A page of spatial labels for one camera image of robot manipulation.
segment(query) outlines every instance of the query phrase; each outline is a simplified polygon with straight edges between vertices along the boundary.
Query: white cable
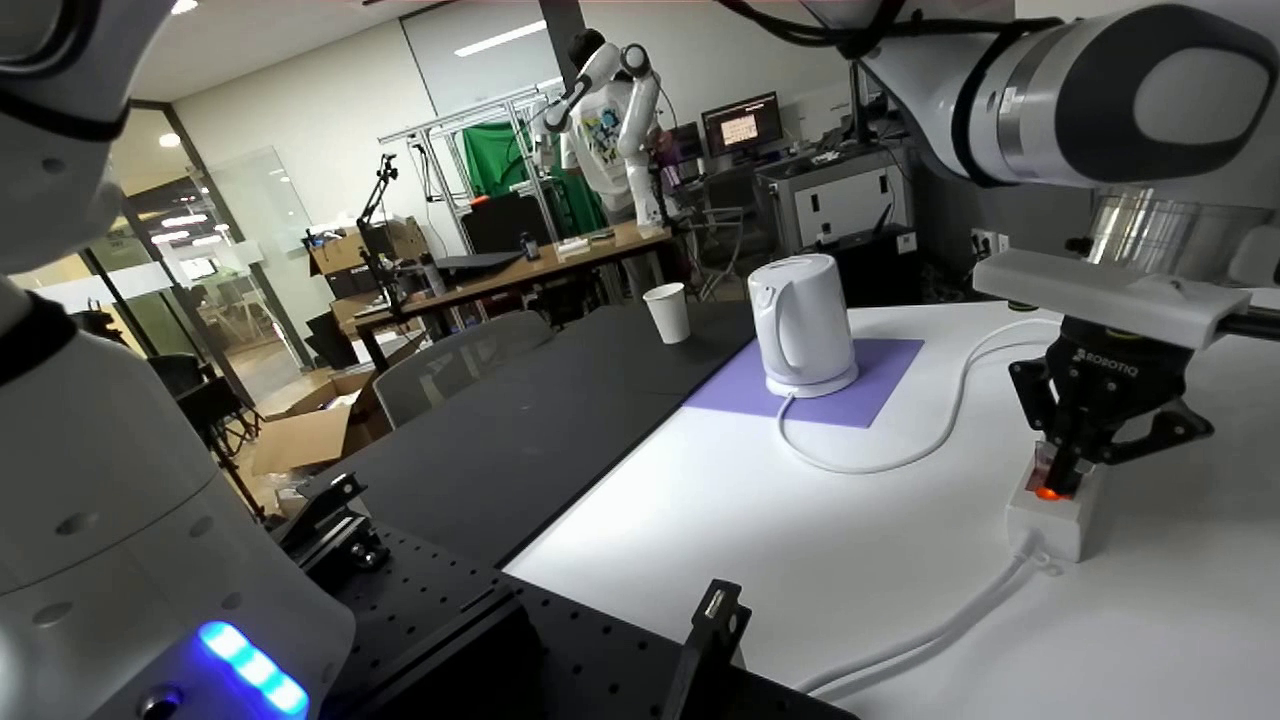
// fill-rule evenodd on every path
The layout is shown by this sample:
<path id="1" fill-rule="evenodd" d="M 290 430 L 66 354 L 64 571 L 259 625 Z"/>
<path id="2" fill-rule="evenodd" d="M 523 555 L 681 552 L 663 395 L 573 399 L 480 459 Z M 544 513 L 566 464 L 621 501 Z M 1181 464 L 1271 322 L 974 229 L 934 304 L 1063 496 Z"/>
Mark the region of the white cable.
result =
<path id="1" fill-rule="evenodd" d="M 823 459 L 823 454 L 814 454 L 814 453 L 808 453 L 808 447 L 801 447 L 801 443 L 791 440 L 791 430 L 788 430 L 788 412 L 797 406 L 797 395 L 788 395 L 788 399 L 776 406 L 776 434 L 778 434 L 808 466 L 821 466 L 821 473 L 874 475 L 874 473 L 907 466 L 907 464 L 933 454 L 934 447 L 944 447 L 944 443 L 950 440 L 973 363 L 980 363 L 980 361 L 993 354 L 993 352 L 1007 352 L 1007 347 L 1025 347 L 1025 344 L 1047 344 L 1047 338 L 1013 338 L 1013 344 L 988 347 L 993 338 L 1000 338 L 1000 336 L 1007 336 L 1007 331 L 1017 331 L 1017 327 L 1056 327 L 1056 322 L 1047 322 L 1047 319 L 1021 319 L 1021 322 L 1003 322 L 1003 327 L 988 331 L 985 338 L 974 338 L 974 344 L 968 347 L 964 363 L 958 363 L 954 403 L 950 403 L 950 412 L 948 412 L 948 424 L 944 424 L 944 430 L 939 430 L 934 440 L 927 440 L 918 453 L 907 453 L 907 454 L 896 454 L 896 459 L 884 459 L 884 464 L 831 464 L 831 459 Z"/>
<path id="2" fill-rule="evenodd" d="M 675 103 L 672 103 L 672 90 L 667 90 L 667 84 L 663 80 L 657 80 L 657 86 L 663 90 L 663 103 L 667 103 L 667 122 L 675 129 L 681 122 L 681 115 L 675 115 Z"/>
<path id="3" fill-rule="evenodd" d="M 739 258 L 739 253 L 742 253 L 742 235 L 747 235 L 747 222 L 739 218 L 739 222 L 736 222 L 736 241 L 730 241 L 730 256 L 728 256 L 728 265 L 709 281 L 709 294 L 717 294 L 718 284 L 723 284 L 728 275 L 736 275 L 736 258 Z"/>
<path id="4" fill-rule="evenodd" d="M 1017 555 L 1007 559 L 1007 566 L 993 583 L 985 583 L 954 617 L 948 617 L 944 625 L 934 625 L 918 636 L 907 636 L 874 657 L 821 670 L 808 682 L 801 682 L 801 691 L 810 694 L 821 688 L 841 682 L 841 694 L 850 694 L 850 691 L 865 691 L 889 675 L 898 675 L 898 670 L 933 658 L 934 652 L 950 648 L 964 632 L 973 632 L 988 611 L 994 611 L 1013 593 L 1021 593 L 1033 579 L 1033 566 L 1040 566 L 1040 562 L 1033 562 L 1037 555 L 1040 555 L 1037 540 L 1029 534 L 1017 548 Z"/>

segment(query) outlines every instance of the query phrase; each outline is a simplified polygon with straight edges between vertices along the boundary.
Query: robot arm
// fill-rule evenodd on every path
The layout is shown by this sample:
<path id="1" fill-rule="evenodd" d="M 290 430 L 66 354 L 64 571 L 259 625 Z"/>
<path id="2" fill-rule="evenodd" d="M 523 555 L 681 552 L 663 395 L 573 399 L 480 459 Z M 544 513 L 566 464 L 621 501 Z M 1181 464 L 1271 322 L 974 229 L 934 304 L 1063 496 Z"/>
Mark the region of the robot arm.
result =
<path id="1" fill-rule="evenodd" d="M 1181 2 L 1081 22 L 1013 18 L 993 0 L 804 2 L 896 90 L 934 161 L 980 183 L 1221 171 L 1256 137 L 1280 66 L 1271 40 Z"/>
<path id="2" fill-rule="evenodd" d="M 640 42 L 629 42 L 629 47 L 598 42 L 586 56 L 586 65 L 575 71 L 575 84 L 557 103 L 549 103 L 544 122 L 551 133 L 563 133 L 578 101 L 586 101 L 591 90 L 605 90 L 617 75 L 629 75 L 630 84 L 629 112 L 617 137 L 617 155 L 629 169 L 640 235 L 650 235 L 660 230 L 663 218 L 660 218 L 660 198 L 657 198 L 657 183 L 643 155 L 643 137 L 657 121 L 657 101 L 660 101 L 660 75 L 650 71 L 648 52 Z"/>
<path id="3" fill-rule="evenodd" d="M 1241 10 L 1247 0 L 1074 22 L 1013 18 L 1007 0 L 804 0 L 821 28 L 718 2 L 865 65 L 933 155 L 974 183 L 1162 183 L 1198 203 L 1280 198 L 1267 133 L 1280 56 L 1256 22 L 1241 22 L 1251 18 Z M 1067 317 L 1043 361 L 1013 368 L 1029 424 L 1043 430 L 1037 489 L 1074 496 L 1090 464 L 1212 430 L 1181 403 L 1182 368 L 1247 306 L 1247 291 L 1033 253 L 980 265 L 974 286 Z M 1138 414 L 1152 414 L 1149 434 L 1120 443 Z"/>
<path id="4" fill-rule="evenodd" d="M 101 189 L 131 66 L 171 0 L 0 0 L 0 273 L 46 265 L 115 214 Z"/>

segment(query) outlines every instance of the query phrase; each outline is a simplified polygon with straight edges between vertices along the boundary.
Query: monitor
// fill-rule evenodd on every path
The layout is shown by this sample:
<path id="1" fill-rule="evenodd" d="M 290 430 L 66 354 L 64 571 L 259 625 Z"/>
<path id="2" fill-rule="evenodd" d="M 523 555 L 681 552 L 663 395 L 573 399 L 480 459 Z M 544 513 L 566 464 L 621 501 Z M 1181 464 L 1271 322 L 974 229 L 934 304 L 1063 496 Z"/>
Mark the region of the monitor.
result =
<path id="1" fill-rule="evenodd" d="M 463 229 L 472 235 L 472 253 L 523 253 L 518 235 L 533 235 L 535 243 L 551 241 L 535 198 L 516 192 L 472 203 Z"/>
<path id="2" fill-rule="evenodd" d="M 760 155 L 784 144 L 776 90 L 702 112 L 709 155 Z"/>

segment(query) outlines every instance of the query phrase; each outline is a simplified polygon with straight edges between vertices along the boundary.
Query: white table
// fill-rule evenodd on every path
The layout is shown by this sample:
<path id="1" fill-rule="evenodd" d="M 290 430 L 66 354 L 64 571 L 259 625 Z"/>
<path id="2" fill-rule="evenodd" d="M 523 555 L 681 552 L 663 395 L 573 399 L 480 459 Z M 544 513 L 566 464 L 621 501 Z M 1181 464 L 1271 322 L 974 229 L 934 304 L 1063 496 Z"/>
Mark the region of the white table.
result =
<path id="1" fill-rule="evenodd" d="M 857 336 L 927 338 L 874 427 L 788 424 L 831 459 L 933 440 L 994 304 L 850 313 Z M 754 611 L 742 665 L 778 682 L 950 617 L 1013 555 L 1003 504 L 1033 430 L 994 352 L 950 440 L 898 473 L 828 475 L 773 421 L 681 406 L 559 516 L 512 574 L 667 641 L 709 579 Z M 1037 574 L 933 665 L 841 700 L 869 720 L 1271 720 L 1280 710 L 1280 347 L 1223 338 L 1186 370 L 1214 434 L 1114 466 L 1098 555 Z"/>

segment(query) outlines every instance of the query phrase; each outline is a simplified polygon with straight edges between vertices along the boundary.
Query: paper cup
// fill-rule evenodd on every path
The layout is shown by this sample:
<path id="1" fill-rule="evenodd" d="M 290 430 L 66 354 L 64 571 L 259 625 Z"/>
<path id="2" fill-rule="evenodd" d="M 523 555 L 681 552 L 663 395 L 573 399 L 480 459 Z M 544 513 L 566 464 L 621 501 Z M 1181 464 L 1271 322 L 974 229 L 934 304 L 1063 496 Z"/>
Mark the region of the paper cup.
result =
<path id="1" fill-rule="evenodd" d="M 663 344 L 684 344 L 687 338 L 687 298 L 684 298 L 684 284 L 660 284 L 650 291 L 643 291 L 648 317 L 657 322 L 657 336 Z"/>

